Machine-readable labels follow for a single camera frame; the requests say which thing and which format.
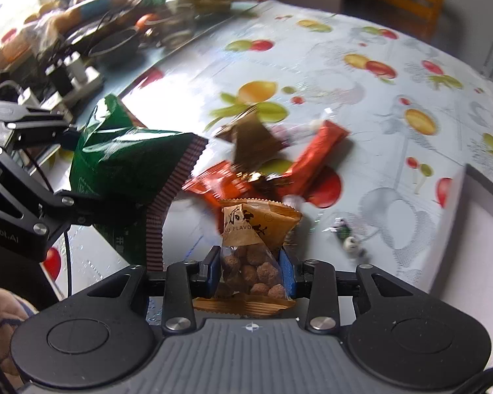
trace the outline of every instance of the clear plastic snack bag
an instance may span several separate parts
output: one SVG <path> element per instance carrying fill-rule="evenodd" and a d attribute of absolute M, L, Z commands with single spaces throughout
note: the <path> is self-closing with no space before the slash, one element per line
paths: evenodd
<path fill-rule="evenodd" d="M 194 307 L 215 313 L 268 317 L 295 302 L 288 298 L 277 263 L 287 233 L 301 213 L 282 203 L 257 198 L 221 201 L 224 213 L 222 279 L 212 299 Z"/>
<path fill-rule="evenodd" d="M 285 236 L 300 221 L 301 214 L 282 203 L 254 198 L 221 204 L 226 206 L 221 247 L 223 279 L 217 296 L 245 293 L 287 299 L 277 258 Z"/>

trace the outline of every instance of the red snack wrapper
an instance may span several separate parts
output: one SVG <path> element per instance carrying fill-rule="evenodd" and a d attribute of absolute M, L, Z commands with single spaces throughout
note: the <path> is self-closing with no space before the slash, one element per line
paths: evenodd
<path fill-rule="evenodd" d="M 182 189 L 203 196 L 216 213 L 220 231 L 223 229 L 220 200 L 246 197 L 264 198 L 255 191 L 251 183 L 237 175 L 229 161 L 221 161 L 199 176 L 186 181 Z"/>
<path fill-rule="evenodd" d="M 348 134 L 343 127 L 325 120 L 306 150 L 285 173 L 277 177 L 279 195 L 283 197 L 305 194 L 323 168 L 332 147 Z"/>

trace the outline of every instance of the green plastic bag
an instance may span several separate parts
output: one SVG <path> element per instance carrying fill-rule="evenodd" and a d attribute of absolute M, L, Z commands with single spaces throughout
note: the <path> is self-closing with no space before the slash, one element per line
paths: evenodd
<path fill-rule="evenodd" d="M 101 99 L 79 139 L 69 176 L 77 192 L 122 196 L 143 209 L 126 227 L 95 225 L 130 264 L 162 271 L 162 225 L 208 141 L 135 127 L 114 95 Z"/>

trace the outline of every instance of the chocolate ball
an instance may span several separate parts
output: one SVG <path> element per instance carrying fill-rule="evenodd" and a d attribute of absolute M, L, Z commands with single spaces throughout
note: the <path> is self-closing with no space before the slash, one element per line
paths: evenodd
<path fill-rule="evenodd" d="M 264 244 L 251 244 L 246 252 L 246 260 L 250 265 L 261 265 L 267 261 L 267 247 Z"/>
<path fill-rule="evenodd" d="M 244 293 L 247 289 L 245 281 L 240 273 L 229 276 L 224 281 L 228 286 L 232 289 L 233 292 L 242 292 Z"/>
<path fill-rule="evenodd" d="M 235 250 L 232 250 L 232 254 L 240 260 L 243 260 L 243 258 L 247 257 L 247 248 L 248 246 L 238 246 Z"/>
<path fill-rule="evenodd" d="M 269 293 L 269 287 L 264 283 L 256 283 L 250 289 L 251 295 L 267 296 Z"/>
<path fill-rule="evenodd" d="M 229 298 L 232 296 L 232 294 L 233 294 L 233 291 L 229 285 L 227 285 L 226 283 L 223 283 L 222 281 L 219 282 L 219 284 L 217 285 L 217 289 L 216 289 L 216 297 L 217 298 Z"/>
<path fill-rule="evenodd" d="M 266 284 L 269 287 L 274 286 L 281 282 L 279 271 L 270 265 L 268 262 L 265 262 L 263 265 L 258 267 L 258 278 L 261 283 Z"/>
<path fill-rule="evenodd" d="M 228 255 L 223 257 L 223 272 L 225 274 L 234 275 L 241 268 L 241 261 L 234 255 Z"/>
<path fill-rule="evenodd" d="M 286 299 L 287 292 L 285 292 L 285 288 L 281 284 L 276 284 L 275 286 L 270 288 L 269 298 Z"/>
<path fill-rule="evenodd" d="M 258 273 L 252 265 L 243 265 L 241 267 L 241 274 L 245 283 L 249 286 L 253 286 L 258 282 Z"/>

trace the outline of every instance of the fruit-patterned tablecloth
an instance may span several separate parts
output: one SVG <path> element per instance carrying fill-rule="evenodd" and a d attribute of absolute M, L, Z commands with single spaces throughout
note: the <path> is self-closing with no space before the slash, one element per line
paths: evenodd
<path fill-rule="evenodd" d="M 153 67 L 123 101 L 150 128 L 209 138 L 243 102 L 259 103 L 267 125 L 330 119 L 347 128 L 306 194 L 296 250 L 337 270 L 365 260 L 416 284 L 460 166 L 493 181 L 493 84 L 421 41 L 340 14 L 263 2 Z M 264 171 L 284 171 L 309 141 L 297 139 Z M 212 139 L 194 174 L 230 155 Z M 336 217 L 362 241 L 360 260 L 323 231 Z M 220 243 L 205 203 L 179 196 L 163 230 L 165 263 L 201 259 Z"/>

